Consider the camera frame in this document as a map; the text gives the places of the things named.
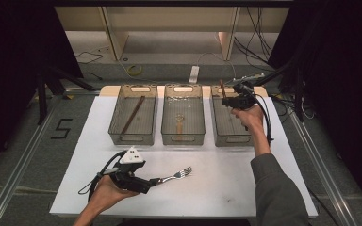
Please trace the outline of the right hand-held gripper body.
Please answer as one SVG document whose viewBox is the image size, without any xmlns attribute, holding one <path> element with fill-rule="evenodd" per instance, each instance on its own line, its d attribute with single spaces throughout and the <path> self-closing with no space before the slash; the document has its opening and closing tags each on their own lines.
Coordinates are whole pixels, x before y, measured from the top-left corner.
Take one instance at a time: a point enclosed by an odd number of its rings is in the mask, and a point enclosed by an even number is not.
<svg viewBox="0 0 362 226">
<path fill-rule="evenodd" d="M 236 79 L 233 90 L 237 94 L 237 96 L 232 99 L 231 106 L 233 108 L 244 110 L 254 105 L 260 105 L 254 92 L 254 86 L 246 77 Z"/>
</svg>

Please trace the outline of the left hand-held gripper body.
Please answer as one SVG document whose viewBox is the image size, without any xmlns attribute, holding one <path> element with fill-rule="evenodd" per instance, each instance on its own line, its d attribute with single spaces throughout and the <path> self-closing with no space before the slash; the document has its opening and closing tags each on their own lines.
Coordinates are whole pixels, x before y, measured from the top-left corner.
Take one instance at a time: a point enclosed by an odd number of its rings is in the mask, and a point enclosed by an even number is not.
<svg viewBox="0 0 362 226">
<path fill-rule="evenodd" d="M 135 176 L 135 171 L 142 168 L 145 160 L 135 147 L 121 152 L 120 159 L 114 164 L 113 171 L 109 174 L 113 183 L 121 189 L 146 194 L 151 183 Z"/>
</svg>

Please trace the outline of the translucent brown plastic basket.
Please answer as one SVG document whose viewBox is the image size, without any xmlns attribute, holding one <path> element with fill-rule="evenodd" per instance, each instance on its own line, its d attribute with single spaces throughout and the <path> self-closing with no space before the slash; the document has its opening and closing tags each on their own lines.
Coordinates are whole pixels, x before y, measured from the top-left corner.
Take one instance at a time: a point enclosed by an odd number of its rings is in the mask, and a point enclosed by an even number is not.
<svg viewBox="0 0 362 226">
<path fill-rule="evenodd" d="M 226 97 L 236 97 L 233 88 L 224 88 Z M 210 87 L 210 106 L 213 121 L 213 134 L 217 147 L 252 146 L 250 132 L 245 129 L 240 120 L 231 114 L 231 107 L 222 103 L 223 91 L 220 85 Z"/>
<path fill-rule="evenodd" d="M 121 85 L 108 127 L 115 145 L 153 145 L 156 85 Z"/>
<path fill-rule="evenodd" d="M 177 114 L 183 114 L 183 133 L 176 133 Z M 164 145 L 202 145 L 206 134 L 200 85 L 169 84 L 164 89 L 161 135 Z"/>
</svg>

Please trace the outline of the wooden handled fork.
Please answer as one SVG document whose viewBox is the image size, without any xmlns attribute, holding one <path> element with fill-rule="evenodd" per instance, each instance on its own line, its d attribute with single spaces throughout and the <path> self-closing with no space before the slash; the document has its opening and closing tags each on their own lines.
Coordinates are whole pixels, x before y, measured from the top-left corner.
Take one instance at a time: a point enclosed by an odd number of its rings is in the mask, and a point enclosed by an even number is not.
<svg viewBox="0 0 362 226">
<path fill-rule="evenodd" d="M 177 173 L 175 173 L 172 176 L 160 178 L 158 183 L 164 184 L 164 183 L 174 180 L 174 179 L 182 179 L 182 178 L 185 178 L 186 176 L 190 175 L 191 173 L 192 173 L 192 167 L 187 167 L 185 169 L 178 171 Z"/>
</svg>

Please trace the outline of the wooden handled spoon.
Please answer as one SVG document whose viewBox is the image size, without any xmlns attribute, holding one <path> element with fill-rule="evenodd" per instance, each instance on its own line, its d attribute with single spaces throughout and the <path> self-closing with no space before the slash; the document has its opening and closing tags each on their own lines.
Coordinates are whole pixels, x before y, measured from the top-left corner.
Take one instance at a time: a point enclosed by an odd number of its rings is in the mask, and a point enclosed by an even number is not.
<svg viewBox="0 0 362 226">
<path fill-rule="evenodd" d="M 183 122 L 184 122 L 184 115 L 183 114 L 177 114 L 175 116 L 176 119 L 176 133 L 178 135 L 181 135 L 183 133 Z"/>
</svg>

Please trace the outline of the person's right hand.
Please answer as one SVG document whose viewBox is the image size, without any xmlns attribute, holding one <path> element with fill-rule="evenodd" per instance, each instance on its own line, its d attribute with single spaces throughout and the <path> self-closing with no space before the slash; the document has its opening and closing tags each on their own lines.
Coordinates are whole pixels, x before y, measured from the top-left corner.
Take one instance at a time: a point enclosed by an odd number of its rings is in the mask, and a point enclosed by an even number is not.
<svg viewBox="0 0 362 226">
<path fill-rule="evenodd" d="M 263 112 L 258 105 L 244 110 L 233 108 L 231 113 L 251 131 L 252 135 L 264 134 Z"/>
</svg>

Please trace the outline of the person's left hand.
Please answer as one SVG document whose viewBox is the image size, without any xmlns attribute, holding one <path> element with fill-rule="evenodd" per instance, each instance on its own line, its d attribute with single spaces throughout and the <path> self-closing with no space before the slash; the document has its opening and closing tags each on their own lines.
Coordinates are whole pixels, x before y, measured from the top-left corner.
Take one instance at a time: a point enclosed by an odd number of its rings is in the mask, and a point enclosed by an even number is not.
<svg viewBox="0 0 362 226">
<path fill-rule="evenodd" d="M 98 185 L 88 201 L 87 209 L 95 216 L 111 208 L 123 199 L 136 196 L 137 192 L 118 188 L 106 175 L 98 182 Z"/>
</svg>

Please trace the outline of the white power strip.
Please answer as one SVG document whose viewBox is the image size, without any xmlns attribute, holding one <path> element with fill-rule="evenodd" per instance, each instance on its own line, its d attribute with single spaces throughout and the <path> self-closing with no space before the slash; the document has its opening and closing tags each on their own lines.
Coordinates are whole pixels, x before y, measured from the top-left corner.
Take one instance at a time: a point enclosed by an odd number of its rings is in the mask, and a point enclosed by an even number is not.
<svg viewBox="0 0 362 226">
<path fill-rule="evenodd" d="M 197 83 L 199 70 L 200 70 L 200 68 L 198 66 L 192 66 L 191 67 L 191 71 L 190 71 L 190 75 L 189 75 L 189 82 L 191 84 L 196 84 Z"/>
</svg>

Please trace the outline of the white table cover sheet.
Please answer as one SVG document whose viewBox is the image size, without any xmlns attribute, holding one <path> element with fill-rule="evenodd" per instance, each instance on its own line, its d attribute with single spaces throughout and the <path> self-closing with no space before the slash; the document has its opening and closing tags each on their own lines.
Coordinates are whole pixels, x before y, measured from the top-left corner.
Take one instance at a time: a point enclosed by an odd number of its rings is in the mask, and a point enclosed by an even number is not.
<svg viewBox="0 0 362 226">
<path fill-rule="evenodd" d="M 88 197 L 78 191 L 87 185 L 121 148 L 107 130 L 117 99 L 96 97 L 74 154 L 65 172 L 50 213 L 72 217 L 80 213 Z M 146 194 L 125 199 L 106 210 L 115 218 L 251 218 L 255 216 L 255 180 L 251 147 L 220 148 L 215 145 L 211 102 L 204 99 L 206 134 L 202 146 L 165 146 L 161 135 L 155 144 L 140 147 L 146 160 L 136 171 L 140 178 L 166 177 L 186 167 L 192 173 L 155 186 Z"/>
</svg>

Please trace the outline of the black metal stand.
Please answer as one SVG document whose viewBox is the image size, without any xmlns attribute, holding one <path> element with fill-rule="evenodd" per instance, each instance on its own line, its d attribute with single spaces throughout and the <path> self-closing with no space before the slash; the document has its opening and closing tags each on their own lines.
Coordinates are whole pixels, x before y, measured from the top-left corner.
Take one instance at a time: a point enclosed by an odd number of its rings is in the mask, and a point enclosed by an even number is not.
<svg viewBox="0 0 362 226">
<path fill-rule="evenodd" d="M 63 71 L 60 68 L 53 66 L 43 66 L 40 72 L 36 76 L 37 80 L 37 92 L 39 97 L 39 121 L 38 125 L 41 125 L 47 117 L 47 102 L 46 102 L 46 88 L 48 87 L 54 95 L 63 95 L 65 88 L 60 82 L 61 79 L 70 81 L 73 84 L 78 85 L 80 88 L 87 91 L 96 91 L 96 88 L 79 78 Z"/>
<path fill-rule="evenodd" d="M 289 92 L 294 94 L 294 112 L 300 122 L 304 121 L 302 110 L 302 98 L 303 98 L 303 77 L 301 70 L 297 63 L 290 60 L 284 66 L 276 69 L 274 72 L 265 75 L 263 78 L 258 79 L 255 82 L 256 86 L 263 86 L 273 79 L 281 76 L 282 79 L 278 85 L 278 89 L 281 93 Z"/>
</svg>

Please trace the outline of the light wooden shelf unit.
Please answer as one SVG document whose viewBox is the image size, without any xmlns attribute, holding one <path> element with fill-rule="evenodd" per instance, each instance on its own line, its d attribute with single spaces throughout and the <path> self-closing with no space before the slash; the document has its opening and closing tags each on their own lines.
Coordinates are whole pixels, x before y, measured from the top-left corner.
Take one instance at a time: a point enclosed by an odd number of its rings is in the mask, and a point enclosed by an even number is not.
<svg viewBox="0 0 362 226">
<path fill-rule="evenodd" d="M 231 57 L 237 32 L 252 32 L 261 21 L 266 33 L 281 31 L 288 8 L 265 7 L 57 7 L 67 31 L 104 31 L 118 60 L 133 31 L 218 32 L 222 57 Z"/>
</svg>

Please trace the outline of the aluminium floor rail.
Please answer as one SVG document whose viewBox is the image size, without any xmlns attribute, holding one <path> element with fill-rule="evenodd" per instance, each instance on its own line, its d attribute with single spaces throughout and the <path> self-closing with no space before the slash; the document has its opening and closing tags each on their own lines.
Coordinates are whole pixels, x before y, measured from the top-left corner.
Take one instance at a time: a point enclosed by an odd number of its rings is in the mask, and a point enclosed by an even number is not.
<svg viewBox="0 0 362 226">
<path fill-rule="evenodd" d="M 52 120 L 53 114 L 56 111 L 59 103 L 61 102 L 61 96 L 53 97 L 48 106 L 48 113 L 45 118 L 37 125 L 33 131 L 32 137 L 27 142 L 22 155 L 16 162 L 16 165 L 10 171 L 8 179 L 5 181 L 4 185 L 0 188 L 0 220 L 4 215 L 8 204 L 15 193 L 18 184 L 21 182 L 22 177 L 25 174 L 25 171 L 34 155 L 37 151 L 38 146 L 41 143 L 42 137 Z"/>
<path fill-rule="evenodd" d="M 339 190 L 330 170 L 323 161 L 317 146 L 315 145 L 312 137 L 309 135 L 307 128 L 302 122 L 299 121 L 299 118 L 296 116 L 295 112 L 290 108 L 287 109 L 287 113 L 295 129 L 297 130 L 301 141 L 304 144 L 304 147 L 316 172 L 321 179 L 321 183 L 327 192 L 330 202 L 333 204 L 336 210 L 340 221 L 340 226 L 357 226 L 357 221 L 354 218 L 349 204 L 346 202 L 341 191 Z"/>
</svg>

